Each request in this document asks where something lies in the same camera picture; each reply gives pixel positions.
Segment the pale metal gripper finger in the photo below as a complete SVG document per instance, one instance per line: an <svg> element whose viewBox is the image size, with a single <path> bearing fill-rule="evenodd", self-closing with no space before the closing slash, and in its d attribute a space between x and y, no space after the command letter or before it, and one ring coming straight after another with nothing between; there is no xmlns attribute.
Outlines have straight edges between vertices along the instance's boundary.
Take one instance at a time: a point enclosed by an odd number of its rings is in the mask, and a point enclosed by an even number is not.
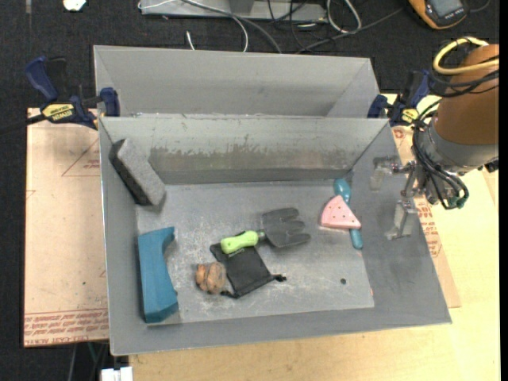
<svg viewBox="0 0 508 381"><path fill-rule="evenodd" d="M374 170L370 178L370 189L379 191L387 175L398 173L401 164L394 156L376 157L373 159Z"/></svg>
<svg viewBox="0 0 508 381"><path fill-rule="evenodd" d="M388 240L410 237L418 222L418 210L409 200L399 200L394 209L394 220L391 229L385 232Z"/></svg>

